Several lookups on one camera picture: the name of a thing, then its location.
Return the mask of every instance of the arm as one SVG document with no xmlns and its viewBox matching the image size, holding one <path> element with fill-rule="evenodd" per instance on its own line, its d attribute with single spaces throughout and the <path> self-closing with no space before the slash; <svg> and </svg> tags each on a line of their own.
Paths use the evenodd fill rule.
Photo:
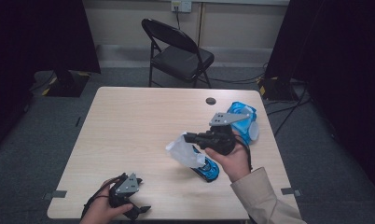
<svg viewBox="0 0 375 224">
<path fill-rule="evenodd" d="M 264 168 L 235 181 L 231 187 L 257 223 L 305 223 L 298 210 L 277 199 Z"/>
<path fill-rule="evenodd" d="M 243 146 L 237 144 L 227 156 L 210 148 L 206 148 L 205 152 L 222 165 L 235 194 L 255 222 L 305 223 L 300 219 L 298 210 L 277 199 L 264 168 L 251 173 Z"/>
</svg>

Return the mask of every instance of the metal bracket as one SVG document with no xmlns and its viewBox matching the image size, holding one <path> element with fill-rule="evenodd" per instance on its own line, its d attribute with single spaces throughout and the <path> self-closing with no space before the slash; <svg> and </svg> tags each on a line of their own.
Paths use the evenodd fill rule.
<svg viewBox="0 0 375 224">
<path fill-rule="evenodd" d="M 249 114 L 216 113 L 210 121 L 210 126 L 225 126 L 248 118 Z"/>
<path fill-rule="evenodd" d="M 132 173 L 129 178 L 127 178 L 117 189 L 116 193 L 134 193 L 138 192 L 138 180 L 134 173 Z"/>
</svg>

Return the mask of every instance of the plastic bag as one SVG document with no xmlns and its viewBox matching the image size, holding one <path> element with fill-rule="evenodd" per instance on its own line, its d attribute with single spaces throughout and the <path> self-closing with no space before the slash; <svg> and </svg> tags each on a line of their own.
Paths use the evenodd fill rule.
<svg viewBox="0 0 375 224">
<path fill-rule="evenodd" d="M 231 127 L 239 132 L 242 139 L 246 144 L 249 144 L 251 140 L 257 140 L 258 136 L 258 125 L 257 110 L 250 105 L 243 104 L 241 102 L 233 102 L 228 110 L 230 114 L 249 114 L 248 119 L 243 119 L 234 123 L 231 123 Z"/>
<path fill-rule="evenodd" d="M 182 133 L 175 141 L 165 148 L 176 161 L 190 168 L 200 168 L 205 165 L 205 155 L 193 151 L 193 146 L 185 142 Z"/>
</svg>

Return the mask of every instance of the table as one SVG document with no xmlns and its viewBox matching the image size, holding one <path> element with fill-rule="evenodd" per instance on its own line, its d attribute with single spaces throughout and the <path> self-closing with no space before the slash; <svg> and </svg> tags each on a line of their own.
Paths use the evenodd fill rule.
<svg viewBox="0 0 375 224">
<path fill-rule="evenodd" d="M 206 104 L 208 97 L 216 104 Z M 257 110 L 254 169 L 264 166 L 280 200 L 298 208 L 292 194 L 280 191 L 290 183 L 257 91 L 102 87 L 57 188 L 67 191 L 65 198 L 52 199 L 48 216 L 80 218 L 83 204 L 106 179 L 136 173 L 144 181 L 131 200 L 152 206 L 138 219 L 248 219 L 220 165 L 218 179 L 207 183 L 165 150 L 182 132 L 209 130 L 215 112 L 226 112 L 235 101 Z"/>
</svg>

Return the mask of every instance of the black folding chair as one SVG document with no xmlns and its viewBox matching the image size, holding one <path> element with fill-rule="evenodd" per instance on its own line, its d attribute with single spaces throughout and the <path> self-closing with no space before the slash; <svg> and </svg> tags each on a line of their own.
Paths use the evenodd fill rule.
<svg viewBox="0 0 375 224">
<path fill-rule="evenodd" d="M 205 70 L 214 62 L 214 54 L 198 48 L 196 43 L 184 32 L 152 19 L 143 19 L 142 27 L 151 40 L 150 50 L 150 71 L 149 87 L 152 83 L 161 86 L 153 81 L 153 68 L 157 68 L 163 73 L 179 78 L 185 82 L 193 82 L 196 87 L 197 80 L 205 82 L 211 88 L 210 80 Z M 161 50 L 156 40 L 169 45 Z M 205 80 L 199 79 L 203 74 Z"/>
</svg>

